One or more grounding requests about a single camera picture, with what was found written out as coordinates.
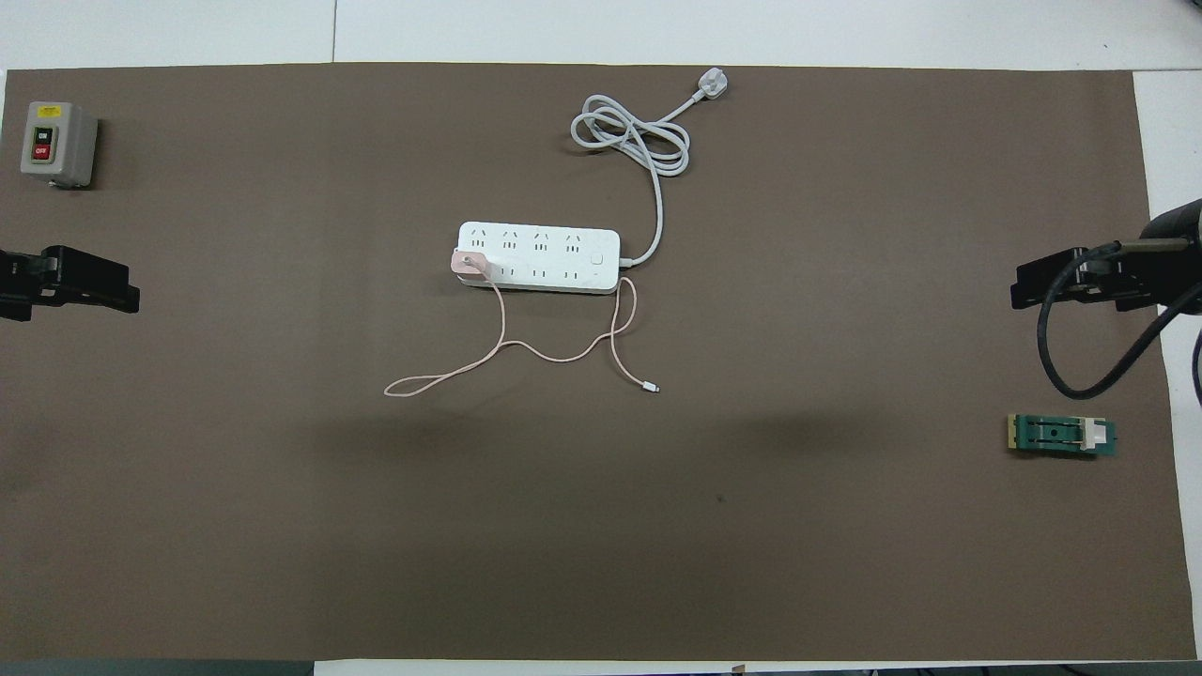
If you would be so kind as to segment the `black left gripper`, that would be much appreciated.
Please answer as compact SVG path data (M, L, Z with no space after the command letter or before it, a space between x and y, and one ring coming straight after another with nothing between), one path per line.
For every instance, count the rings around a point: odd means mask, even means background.
M25 322L38 306L99 306L136 314L139 287L127 266L71 247L1 253L1 316Z

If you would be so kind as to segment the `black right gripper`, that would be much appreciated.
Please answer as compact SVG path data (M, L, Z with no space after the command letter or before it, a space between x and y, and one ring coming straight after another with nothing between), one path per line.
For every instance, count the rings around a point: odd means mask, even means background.
M1111 303L1137 312L1154 303L1153 257L1165 247L1075 247L1020 265L1010 286L1010 308L1022 312L1045 303Z

